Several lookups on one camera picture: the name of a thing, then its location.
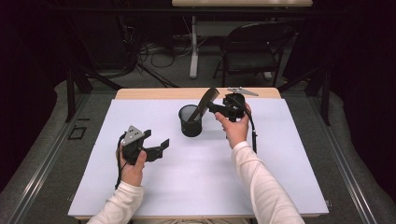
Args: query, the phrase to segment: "black chair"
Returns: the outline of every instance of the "black chair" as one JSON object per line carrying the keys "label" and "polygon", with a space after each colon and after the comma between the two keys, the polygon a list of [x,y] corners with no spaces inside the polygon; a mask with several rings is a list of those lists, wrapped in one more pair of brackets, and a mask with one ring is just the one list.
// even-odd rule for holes
{"label": "black chair", "polygon": [[264,72],[275,73],[275,86],[284,47],[294,35],[293,26],[284,21],[255,22],[235,28],[220,47],[221,59],[213,78],[222,63],[222,87],[227,74],[257,75]]}

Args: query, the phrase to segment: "black mesh cup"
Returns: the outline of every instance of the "black mesh cup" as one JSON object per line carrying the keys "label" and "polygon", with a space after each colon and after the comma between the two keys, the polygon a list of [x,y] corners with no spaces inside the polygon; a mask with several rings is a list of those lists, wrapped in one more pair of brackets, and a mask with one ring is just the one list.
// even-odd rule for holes
{"label": "black mesh cup", "polygon": [[198,136],[202,131],[202,116],[198,114],[193,121],[189,121],[190,116],[197,108],[197,105],[185,105],[178,111],[181,131],[188,137]]}

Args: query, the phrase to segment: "black handheld device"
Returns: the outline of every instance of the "black handheld device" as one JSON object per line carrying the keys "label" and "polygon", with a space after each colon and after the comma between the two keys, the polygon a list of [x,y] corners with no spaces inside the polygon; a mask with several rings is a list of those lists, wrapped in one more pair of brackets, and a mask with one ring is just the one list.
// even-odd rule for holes
{"label": "black handheld device", "polygon": [[224,117],[230,121],[236,122],[236,119],[241,119],[245,115],[245,96],[240,93],[226,94],[223,98],[224,105],[215,105],[212,102],[207,103],[209,112],[220,112]]}
{"label": "black handheld device", "polygon": [[125,133],[122,144],[122,157],[131,165],[136,164],[137,157],[141,150],[146,151],[146,161],[156,161],[163,157],[163,151],[169,147],[169,139],[163,141],[158,147],[143,147],[146,138],[151,136],[151,130],[141,132],[134,126],[130,126]]}

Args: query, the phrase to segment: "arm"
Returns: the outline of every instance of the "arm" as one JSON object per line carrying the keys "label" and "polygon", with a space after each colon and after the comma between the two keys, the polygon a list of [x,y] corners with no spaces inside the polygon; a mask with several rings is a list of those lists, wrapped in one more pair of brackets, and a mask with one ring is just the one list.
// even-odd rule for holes
{"label": "arm", "polygon": [[92,217],[89,224],[97,223],[128,223],[134,215],[136,209],[143,200],[143,187],[141,187],[143,178],[143,168],[147,154],[141,151],[134,166],[126,163],[121,156],[121,164],[125,164],[121,171],[121,182],[105,204],[105,207],[96,216]]}
{"label": "arm", "polygon": [[105,207],[88,223],[128,223],[142,199],[143,187],[135,187],[121,181],[113,196],[106,201]]}
{"label": "arm", "polygon": [[253,211],[259,223],[304,223],[288,193],[267,170],[247,142],[248,116],[230,122],[215,114],[226,132],[236,171],[250,195]]}

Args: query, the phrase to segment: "black curtain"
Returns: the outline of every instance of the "black curtain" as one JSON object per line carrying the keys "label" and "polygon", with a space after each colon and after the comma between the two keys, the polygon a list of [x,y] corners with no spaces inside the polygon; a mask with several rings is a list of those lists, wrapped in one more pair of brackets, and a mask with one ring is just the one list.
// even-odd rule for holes
{"label": "black curtain", "polygon": [[0,4],[0,190],[7,185],[46,124],[65,80],[67,62],[50,20],[34,1]]}
{"label": "black curtain", "polygon": [[[284,76],[297,78],[332,59],[331,90],[344,101],[352,143],[377,183],[396,202],[395,3],[316,0],[314,7],[351,14],[342,20],[308,19]],[[341,43],[338,49],[334,41]]]}

